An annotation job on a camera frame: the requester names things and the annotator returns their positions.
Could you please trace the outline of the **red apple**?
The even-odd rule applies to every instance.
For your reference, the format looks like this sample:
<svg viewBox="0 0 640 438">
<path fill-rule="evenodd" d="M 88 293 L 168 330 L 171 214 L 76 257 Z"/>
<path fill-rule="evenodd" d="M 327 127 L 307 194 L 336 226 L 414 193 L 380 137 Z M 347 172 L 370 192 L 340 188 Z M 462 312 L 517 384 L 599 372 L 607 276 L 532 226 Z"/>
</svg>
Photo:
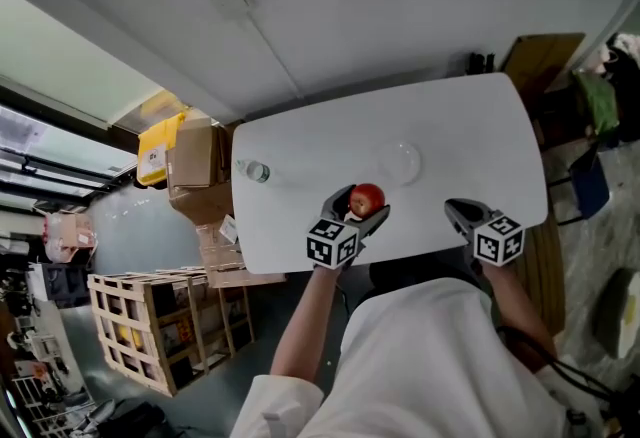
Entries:
<svg viewBox="0 0 640 438">
<path fill-rule="evenodd" d="M 385 206 L 385 194 L 375 184 L 356 185 L 349 195 L 349 210 L 357 218 L 365 219 Z"/>
</svg>

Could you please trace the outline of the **clear plastic water bottle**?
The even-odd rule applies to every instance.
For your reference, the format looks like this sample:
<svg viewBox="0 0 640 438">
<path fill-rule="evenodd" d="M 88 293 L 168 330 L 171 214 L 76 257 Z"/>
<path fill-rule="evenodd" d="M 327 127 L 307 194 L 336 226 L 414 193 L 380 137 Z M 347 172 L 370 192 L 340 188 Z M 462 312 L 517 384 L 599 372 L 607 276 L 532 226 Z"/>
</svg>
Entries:
<svg viewBox="0 0 640 438">
<path fill-rule="evenodd" d="M 240 175 L 256 183 L 265 183 L 271 175 L 270 168 L 256 160 L 238 159 L 235 166 Z"/>
</svg>

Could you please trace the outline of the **person's dark trousers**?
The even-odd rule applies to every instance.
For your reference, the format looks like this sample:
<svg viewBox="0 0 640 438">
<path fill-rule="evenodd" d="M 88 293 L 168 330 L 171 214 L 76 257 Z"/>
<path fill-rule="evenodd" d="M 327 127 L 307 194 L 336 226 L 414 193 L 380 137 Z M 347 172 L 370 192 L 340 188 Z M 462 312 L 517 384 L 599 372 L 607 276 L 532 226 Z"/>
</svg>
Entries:
<svg viewBox="0 0 640 438">
<path fill-rule="evenodd" d="M 368 278 L 371 288 L 355 308 L 371 298 L 443 278 L 462 280 L 481 288 L 479 276 L 467 264 L 462 248 L 372 263 L 368 267 Z"/>
</svg>

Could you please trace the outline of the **black window frame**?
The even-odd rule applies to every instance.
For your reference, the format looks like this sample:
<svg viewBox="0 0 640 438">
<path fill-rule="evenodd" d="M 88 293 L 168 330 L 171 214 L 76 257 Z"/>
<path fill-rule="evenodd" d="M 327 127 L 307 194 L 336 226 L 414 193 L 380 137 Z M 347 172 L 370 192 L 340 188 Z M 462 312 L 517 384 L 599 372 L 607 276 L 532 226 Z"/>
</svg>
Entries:
<svg viewBox="0 0 640 438">
<path fill-rule="evenodd" d="M 31 133 L 14 146 L 0 140 L 0 173 L 38 183 L 1 182 L 11 194 L 87 207 L 133 182 L 138 138 L 129 130 L 0 79 L 2 120 Z"/>
</svg>

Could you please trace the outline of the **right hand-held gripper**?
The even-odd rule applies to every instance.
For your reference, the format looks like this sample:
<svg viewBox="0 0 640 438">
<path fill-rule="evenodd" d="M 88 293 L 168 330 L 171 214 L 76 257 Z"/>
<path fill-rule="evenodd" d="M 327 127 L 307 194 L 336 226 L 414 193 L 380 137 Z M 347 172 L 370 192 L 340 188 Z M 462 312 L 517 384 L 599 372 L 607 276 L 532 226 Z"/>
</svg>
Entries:
<svg viewBox="0 0 640 438">
<path fill-rule="evenodd" d="M 471 264 L 485 262 L 503 267 L 522 254 L 524 227 L 499 210 L 477 200 L 450 198 L 444 203 L 444 212 L 469 244 L 465 254 Z"/>
</svg>

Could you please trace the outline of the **blue chair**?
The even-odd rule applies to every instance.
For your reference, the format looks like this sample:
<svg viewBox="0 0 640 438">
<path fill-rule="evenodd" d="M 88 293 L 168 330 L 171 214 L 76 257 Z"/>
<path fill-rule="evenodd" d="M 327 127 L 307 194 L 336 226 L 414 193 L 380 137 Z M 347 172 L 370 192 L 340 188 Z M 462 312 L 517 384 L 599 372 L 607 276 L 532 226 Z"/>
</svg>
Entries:
<svg viewBox="0 0 640 438">
<path fill-rule="evenodd" d="M 597 143 L 568 168 L 568 177 L 547 184 L 548 188 L 570 183 L 576 199 L 579 214 L 568 220 L 557 223 L 559 227 L 586 221 L 602 210 L 610 200 L 610 190 L 604 169 L 599 157 Z"/>
</svg>

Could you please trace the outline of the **small cardboard box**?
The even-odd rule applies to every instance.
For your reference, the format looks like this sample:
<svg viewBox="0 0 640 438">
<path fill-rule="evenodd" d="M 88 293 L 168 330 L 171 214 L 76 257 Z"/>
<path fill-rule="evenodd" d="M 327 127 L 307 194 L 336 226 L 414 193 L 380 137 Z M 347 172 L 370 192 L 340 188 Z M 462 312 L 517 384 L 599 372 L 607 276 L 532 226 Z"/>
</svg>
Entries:
<svg viewBox="0 0 640 438">
<path fill-rule="evenodd" d="M 197 189 L 230 180 L 231 134 L 211 119 L 185 121 L 178 129 L 175 146 L 167 153 L 171 188 Z"/>
</svg>

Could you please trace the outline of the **person in white shirt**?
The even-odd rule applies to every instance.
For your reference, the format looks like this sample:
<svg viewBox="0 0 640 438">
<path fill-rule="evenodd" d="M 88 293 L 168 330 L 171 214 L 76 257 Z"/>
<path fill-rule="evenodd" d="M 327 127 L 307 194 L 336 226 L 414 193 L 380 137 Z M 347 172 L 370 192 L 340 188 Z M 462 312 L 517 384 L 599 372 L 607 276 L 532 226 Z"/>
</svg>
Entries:
<svg viewBox="0 0 640 438">
<path fill-rule="evenodd" d="M 329 392 L 257 376 L 231 438 L 567 438 L 565 408 L 503 346 L 490 310 L 451 278 L 372 298 Z"/>
</svg>

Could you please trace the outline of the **bag of pink goods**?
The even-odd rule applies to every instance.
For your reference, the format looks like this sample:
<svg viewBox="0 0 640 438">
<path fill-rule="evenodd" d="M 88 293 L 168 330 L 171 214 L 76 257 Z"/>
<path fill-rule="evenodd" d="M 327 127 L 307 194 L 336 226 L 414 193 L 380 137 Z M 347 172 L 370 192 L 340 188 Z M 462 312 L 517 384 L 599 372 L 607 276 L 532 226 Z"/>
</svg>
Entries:
<svg viewBox="0 0 640 438">
<path fill-rule="evenodd" d="M 89 215 L 52 213 L 45 217 L 44 248 L 52 263 L 71 263 L 81 250 L 93 253 L 98 245 Z"/>
</svg>

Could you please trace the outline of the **wooden slat panel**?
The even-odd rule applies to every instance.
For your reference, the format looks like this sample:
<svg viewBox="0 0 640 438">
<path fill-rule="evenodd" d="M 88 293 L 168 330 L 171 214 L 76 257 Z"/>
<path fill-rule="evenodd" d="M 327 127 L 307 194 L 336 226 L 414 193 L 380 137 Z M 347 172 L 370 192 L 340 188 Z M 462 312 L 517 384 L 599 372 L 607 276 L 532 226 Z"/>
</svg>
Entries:
<svg viewBox="0 0 640 438">
<path fill-rule="evenodd" d="M 553 337 L 565 329 L 565 273 L 557 222 L 552 213 L 526 230 L 515 270 L 525 292 Z"/>
</svg>

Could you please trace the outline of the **large cardboard box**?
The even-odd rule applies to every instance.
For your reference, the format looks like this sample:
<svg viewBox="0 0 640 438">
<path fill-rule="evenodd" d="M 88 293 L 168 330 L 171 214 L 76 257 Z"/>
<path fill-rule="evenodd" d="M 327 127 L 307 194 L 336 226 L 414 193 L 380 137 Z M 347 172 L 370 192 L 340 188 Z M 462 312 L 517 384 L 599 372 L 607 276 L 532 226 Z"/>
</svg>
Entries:
<svg viewBox="0 0 640 438">
<path fill-rule="evenodd" d="M 195 226 L 220 223 L 227 215 L 234 216 L 230 182 L 195 189 L 175 187 L 169 191 L 169 203 Z"/>
</svg>

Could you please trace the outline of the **black bag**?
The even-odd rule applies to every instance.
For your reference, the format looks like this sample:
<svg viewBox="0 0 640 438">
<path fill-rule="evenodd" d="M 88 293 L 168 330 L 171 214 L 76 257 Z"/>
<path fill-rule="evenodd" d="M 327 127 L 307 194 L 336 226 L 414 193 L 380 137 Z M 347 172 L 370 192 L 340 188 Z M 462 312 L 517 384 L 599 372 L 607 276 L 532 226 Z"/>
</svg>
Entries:
<svg viewBox="0 0 640 438">
<path fill-rule="evenodd" d="M 619 137 L 624 142 L 640 140 L 640 64 L 614 34 L 606 42 L 609 59 L 606 78 L 615 90 L 619 115 Z"/>
</svg>

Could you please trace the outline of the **green bag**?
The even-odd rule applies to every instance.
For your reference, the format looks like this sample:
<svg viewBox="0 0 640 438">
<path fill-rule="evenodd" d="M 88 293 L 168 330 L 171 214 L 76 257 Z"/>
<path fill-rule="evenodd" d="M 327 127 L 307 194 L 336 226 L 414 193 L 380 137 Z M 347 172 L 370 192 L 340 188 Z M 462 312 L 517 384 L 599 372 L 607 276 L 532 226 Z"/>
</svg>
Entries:
<svg viewBox="0 0 640 438">
<path fill-rule="evenodd" d="M 611 133 L 619 126 L 615 89 L 601 75 L 589 71 L 572 73 L 590 114 L 596 136 Z"/>
</svg>

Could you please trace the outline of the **white wall conduit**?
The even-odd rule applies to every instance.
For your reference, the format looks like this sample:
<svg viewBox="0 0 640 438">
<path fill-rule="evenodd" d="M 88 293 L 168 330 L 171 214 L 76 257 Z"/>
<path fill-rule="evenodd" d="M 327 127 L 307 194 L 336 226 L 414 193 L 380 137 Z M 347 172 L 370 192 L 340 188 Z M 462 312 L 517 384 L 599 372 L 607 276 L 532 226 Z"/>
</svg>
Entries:
<svg viewBox="0 0 640 438">
<path fill-rule="evenodd" d="M 253 16 L 252 13 L 249 13 L 247 15 L 247 20 L 251 24 L 253 29 L 255 30 L 256 34 L 260 37 L 260 40 L 264 44 L 265 48 L 269 51 L 270 55 L 273 57 L 274 62 L 278 65 L 278 67 L 279 67 L 281 73 L 283 74 L 284 79 L 287 81 L 287 84 L 289 85 L 292 93 L 295 95 L 295 97 L 297 99 L 303 100 L 305 98 L 304 92 L 302 91 L 302 89 L 299 86 L 299 84 L 297 83 L 296 79 L 293 77 L 293 75 L 289 71 L 289 69 L 286 66 L 286 64 L 283 62 L 281 56 L 278 54 L 276 49 L 273 47 L 273 45 L 269 41 L 269 39 L 266 36 L 266 34 L 263 32 L 262 28 L 260 27 L 259 23 L 256 21 L 256 19 Z"/>
</svg>

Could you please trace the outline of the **person's left forearm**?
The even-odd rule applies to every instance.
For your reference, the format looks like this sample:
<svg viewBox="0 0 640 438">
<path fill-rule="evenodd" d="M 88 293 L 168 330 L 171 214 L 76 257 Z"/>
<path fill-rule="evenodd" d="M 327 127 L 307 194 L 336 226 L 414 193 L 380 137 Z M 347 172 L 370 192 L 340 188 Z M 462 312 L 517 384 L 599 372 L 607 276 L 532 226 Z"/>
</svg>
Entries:
<svg viewBox="0 0 640 438">
<path fill-rule="evenodd" d="M 270 375 L 315 381 L 340 274 L 339 269 L 313 270 L 276 348 Z"/>
</svg>

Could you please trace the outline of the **round grey stool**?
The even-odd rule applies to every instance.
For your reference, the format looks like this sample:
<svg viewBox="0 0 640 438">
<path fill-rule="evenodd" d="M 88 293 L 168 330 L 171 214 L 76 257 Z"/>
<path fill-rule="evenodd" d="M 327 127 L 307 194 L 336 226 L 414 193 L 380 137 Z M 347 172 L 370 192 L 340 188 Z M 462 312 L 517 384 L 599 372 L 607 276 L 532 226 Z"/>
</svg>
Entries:
<svg viewBox="0 0 640 438">
<path fill-rule="evenodd" d="M 629 354 L 640 333 L 640 271 L 620 268 L 614 272 L 598 299 L 592 331 L 611 358 Z"/>
</svg>

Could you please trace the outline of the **clear glass plate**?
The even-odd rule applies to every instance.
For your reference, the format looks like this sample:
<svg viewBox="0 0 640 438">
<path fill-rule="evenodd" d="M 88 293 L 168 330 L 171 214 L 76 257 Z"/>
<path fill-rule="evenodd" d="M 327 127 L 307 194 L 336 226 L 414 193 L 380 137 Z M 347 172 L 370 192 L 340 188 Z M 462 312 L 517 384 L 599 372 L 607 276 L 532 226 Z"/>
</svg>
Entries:
<svg viewBox="0 0 640 438">
<path fill-rule="evenodd" d="M 411 185 L 421 171 L 419 150 L 405 141 L 392 141 L 377 152 L 380 181 L 387 188 Z"/>
</svg>

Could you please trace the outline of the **small black object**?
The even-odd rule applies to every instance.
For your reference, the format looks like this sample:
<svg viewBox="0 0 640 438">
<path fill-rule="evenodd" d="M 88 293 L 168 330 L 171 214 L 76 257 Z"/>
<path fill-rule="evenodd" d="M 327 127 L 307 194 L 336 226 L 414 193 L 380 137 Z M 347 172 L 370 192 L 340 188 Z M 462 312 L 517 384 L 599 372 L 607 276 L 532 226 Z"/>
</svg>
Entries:
<svg viewBox="0 0 640 438">
<path fill-rule="evenodd" d="M 495 72 L 495 54 L 472 52 L 467 60 L 466 74 L 481 75 Z"/>
</svg>

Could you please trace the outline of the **white labelled packet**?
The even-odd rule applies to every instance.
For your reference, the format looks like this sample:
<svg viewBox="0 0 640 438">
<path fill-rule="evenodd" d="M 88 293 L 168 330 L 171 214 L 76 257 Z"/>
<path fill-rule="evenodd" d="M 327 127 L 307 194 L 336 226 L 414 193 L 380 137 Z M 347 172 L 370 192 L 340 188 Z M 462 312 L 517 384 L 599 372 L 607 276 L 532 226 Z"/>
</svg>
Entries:
<svg viewBox="0 0 640 438">
<path fill-rule="evenodd" d="M 218 228 L 218 232 L 228 243 L 230 244 L 237 243 L 238 232 L 236 227 L 236 221 L 231 215 L 227 214 L 223 218 Z"/>
</svg>

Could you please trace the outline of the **wooden slat crate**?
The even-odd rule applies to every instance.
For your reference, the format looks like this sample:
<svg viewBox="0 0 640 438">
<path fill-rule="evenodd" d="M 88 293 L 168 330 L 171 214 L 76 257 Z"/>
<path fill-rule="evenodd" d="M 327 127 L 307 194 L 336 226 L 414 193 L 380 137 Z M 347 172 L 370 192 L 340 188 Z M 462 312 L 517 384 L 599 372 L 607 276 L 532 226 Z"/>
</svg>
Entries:
<svg viewBox="0 0 640 438">
<path fill-rule="evenodd" d="M 247 289 L 203 268 L 92 274 L 88 288 L 109 367 L 168 397 L 255 341 Z"/>
</svg>

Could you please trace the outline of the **flattened cardboard box stack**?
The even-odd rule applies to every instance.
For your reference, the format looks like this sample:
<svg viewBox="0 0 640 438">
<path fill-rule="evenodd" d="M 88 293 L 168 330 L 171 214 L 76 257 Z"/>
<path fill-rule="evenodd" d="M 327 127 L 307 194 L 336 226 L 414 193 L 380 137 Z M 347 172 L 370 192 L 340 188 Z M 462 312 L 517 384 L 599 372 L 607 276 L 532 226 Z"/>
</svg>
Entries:
<svg viewBox="0 0 640 438">
<path fill-rule="evenodd" d="M 202 263 L 214 289 L 242 288 L 283 283 L 285 274 L 252 274 L 238 244 L 231 244 L 220 232 L 219 223 L 196 227 Z"/>
</svg>

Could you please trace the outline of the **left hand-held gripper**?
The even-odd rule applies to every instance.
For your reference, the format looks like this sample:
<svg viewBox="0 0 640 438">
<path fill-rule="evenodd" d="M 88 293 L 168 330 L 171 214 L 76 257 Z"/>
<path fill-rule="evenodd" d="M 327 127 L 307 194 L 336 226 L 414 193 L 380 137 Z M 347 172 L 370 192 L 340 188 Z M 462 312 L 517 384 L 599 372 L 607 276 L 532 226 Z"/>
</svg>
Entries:
<svg viewBox="0 0 640 438">
<path fill-rule="evenodd" d="M 364 248 L 362 240 L 375 233 L 389 217 L 390 206 L 384 205 L 365 218 L 344 221 L 355 187 L 347 185 L 327 198 L 321 215 L 308 229 L 306 257 L 313 267 L 336 270 L 350 265 Z"/>
</svg>

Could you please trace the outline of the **person's right forearm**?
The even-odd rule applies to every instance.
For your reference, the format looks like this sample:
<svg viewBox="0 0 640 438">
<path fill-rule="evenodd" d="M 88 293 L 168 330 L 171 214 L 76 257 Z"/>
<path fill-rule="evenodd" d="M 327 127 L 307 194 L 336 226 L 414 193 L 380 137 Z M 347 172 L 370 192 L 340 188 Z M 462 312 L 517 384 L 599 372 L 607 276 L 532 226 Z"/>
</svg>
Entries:
<svg viewBox="0 0 640 438">
<path fill-rule="evenodd" d="M 482 262 L 481 265 L 483 274 L 492 287 L 503 323 L 528 335 L 556 358 L 557 350 L 552 335 L 516 274 L 508 267 L 498 267 L 487 262 Z"/>
</svg>

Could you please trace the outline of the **white wall socket box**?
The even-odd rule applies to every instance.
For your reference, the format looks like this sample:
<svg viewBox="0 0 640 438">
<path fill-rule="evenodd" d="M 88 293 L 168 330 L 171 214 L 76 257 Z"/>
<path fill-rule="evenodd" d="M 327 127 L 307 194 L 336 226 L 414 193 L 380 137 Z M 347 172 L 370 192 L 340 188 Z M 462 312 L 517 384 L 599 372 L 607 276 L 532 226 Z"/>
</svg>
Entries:
<svg viewBox="0 0 640 438">
<path fill-rule="evenodd" d="M 225 19 L 243 20 L 256 7 L 255 0 L 211 0 L 215 10 Z"/>
</svg>

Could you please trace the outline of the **brown cardboard panel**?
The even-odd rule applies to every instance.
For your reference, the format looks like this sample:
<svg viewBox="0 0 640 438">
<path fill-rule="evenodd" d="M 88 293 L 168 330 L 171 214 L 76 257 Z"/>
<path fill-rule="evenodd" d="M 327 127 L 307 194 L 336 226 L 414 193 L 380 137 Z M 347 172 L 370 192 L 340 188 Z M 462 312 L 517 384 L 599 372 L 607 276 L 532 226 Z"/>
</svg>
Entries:
<svg viewBox="0 0 640 438">
<path fill-rule="evenodd" d="M 519 36 L 501 71 L 523 100 L 543 93 L 565 68 L 585 38 L 582 32 Z"/>
</svg>

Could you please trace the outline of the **yellow plastic bin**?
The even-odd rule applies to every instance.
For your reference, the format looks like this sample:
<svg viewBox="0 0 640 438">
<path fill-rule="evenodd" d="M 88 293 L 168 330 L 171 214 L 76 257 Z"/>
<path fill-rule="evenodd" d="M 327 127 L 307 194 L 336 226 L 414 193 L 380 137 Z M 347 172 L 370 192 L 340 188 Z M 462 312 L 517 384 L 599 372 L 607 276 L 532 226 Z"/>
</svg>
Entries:
<svg viewBox="0 0 640 438">
<path fill-rule="evenodd" d="M 136 180 L 142 186 L 148 187 L 166 180 L 166 154 L 175 147 L 178 129 L 185 118 L 186 113 L 180 112 L 138 136 Z"/>
</svg>

